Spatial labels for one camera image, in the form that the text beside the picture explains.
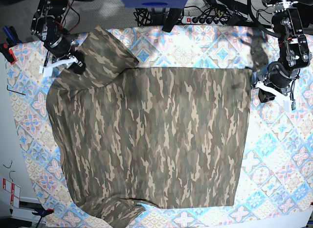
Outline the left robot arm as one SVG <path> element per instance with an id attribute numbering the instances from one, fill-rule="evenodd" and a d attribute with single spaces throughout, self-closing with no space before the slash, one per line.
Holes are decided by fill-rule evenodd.
<path id="1" fill-rule="evenodd" d="M 299 78 L 300 70 L 309 66 L 312 54 L 309 50 L 297 2 L 280 0 L 270 6 L 274 8 L 271 19 L 273 31 L 280 36 L 278 45 L 280 57 L 267 67 L 264 75 L 258 76 L 255 88 L 259 88 L 259 99 L 262 103 L 274 100 L 276 97 L 286 97 L 295 103 L 294 87 Z"/>

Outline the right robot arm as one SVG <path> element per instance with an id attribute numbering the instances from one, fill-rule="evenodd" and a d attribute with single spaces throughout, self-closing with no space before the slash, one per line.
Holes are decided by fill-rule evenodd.
<path id="1" fill-rule="evenodd" d="M 79 75 L 85 71 L 85 59 L 77 50 L 78 43 L 62 25 L 68 6 L 68 0 L 40 0 L 33 16 L 30 32 L 47 49 L 45 62 L 40 66 L 44 77 L 50 77 L 58 66 Z"/>

